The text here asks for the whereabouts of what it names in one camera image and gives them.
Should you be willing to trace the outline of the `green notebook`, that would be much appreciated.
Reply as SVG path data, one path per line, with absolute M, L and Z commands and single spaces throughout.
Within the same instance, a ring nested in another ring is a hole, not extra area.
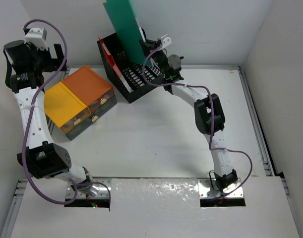
M 130 0 L 108 0 L 103 6 L 130 62 L 143 64 L 143 39 Z

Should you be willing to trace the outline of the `red notebook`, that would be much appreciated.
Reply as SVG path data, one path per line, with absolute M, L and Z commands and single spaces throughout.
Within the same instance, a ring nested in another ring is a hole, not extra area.
M 123 90 L 125 93 L 131 93 L 132 88 L 125 80 L 125 77 L 117 66 L 111 52 L 102 38 L 99 38 L 98 46 L 100 46 L 102 51 L 101 57 L 104 66 L 106 66 L 105 70 L 109 80 L 114 84 L 115 87 L 118 88 L 119 91 Z

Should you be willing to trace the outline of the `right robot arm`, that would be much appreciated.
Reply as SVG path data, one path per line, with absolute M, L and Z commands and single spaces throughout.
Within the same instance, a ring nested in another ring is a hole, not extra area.
M 145 82 L 153 87 L 164 88 L 193 107 L 195 125 L 205 136 L 213 159 L 215 185 L 212 188 L 223 192 L 229 185 L 237 182 L 238 176 L 230 162 L 224 141 L 225 115 L 218 95 L 212 94 L 206 86 L 186 83 L 180 74 L 182 57 L 166 56 L 160 40 L 139 40 L 139 43 L 145 56 L 144 62 L 153 60 L 162 74 L 159 84 L 149 80 Z

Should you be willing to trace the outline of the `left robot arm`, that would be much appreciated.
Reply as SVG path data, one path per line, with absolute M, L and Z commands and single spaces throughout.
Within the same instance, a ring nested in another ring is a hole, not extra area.
M 72 163 L 68 151 L 54 143 L 48 128 L 44 108 L 47 81 L 43 72 L 57 75 L 66 66 L 66 51 L 60 44 L 55 44 L 55 50 L 59 54 L 57 59 L 52 58 L 49 49 L 37 48 L 24 40 L 12 41 L 3 47 L 7 63 L 5 83 L 18 103 L 24 129 L 22 151 L 17 154 L 17 160 L 41 197 L 45 195 L 33 183 L 33 178 L 60 179 L 69 183 L 75 192 L 90 195 L 94 189 L 89 171 Z

